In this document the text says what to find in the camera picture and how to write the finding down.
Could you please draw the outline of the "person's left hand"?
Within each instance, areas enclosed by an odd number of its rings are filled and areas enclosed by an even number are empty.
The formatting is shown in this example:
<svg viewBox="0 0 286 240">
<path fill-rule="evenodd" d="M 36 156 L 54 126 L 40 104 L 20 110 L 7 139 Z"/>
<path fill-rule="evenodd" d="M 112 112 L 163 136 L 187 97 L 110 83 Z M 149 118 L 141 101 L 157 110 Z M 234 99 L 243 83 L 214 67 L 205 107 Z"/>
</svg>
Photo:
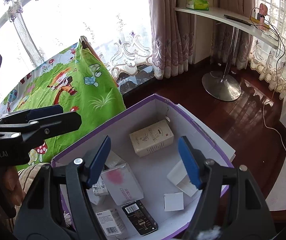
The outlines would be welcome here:
<svg viewBox="0 0 286 240">
<path fill-rule="evenodd" d="M 24 197 L 17 168 L 0 167 L 0 217 L 14 218 L 17 214 L 16 207 L 22 204 Z"/>
</svg>

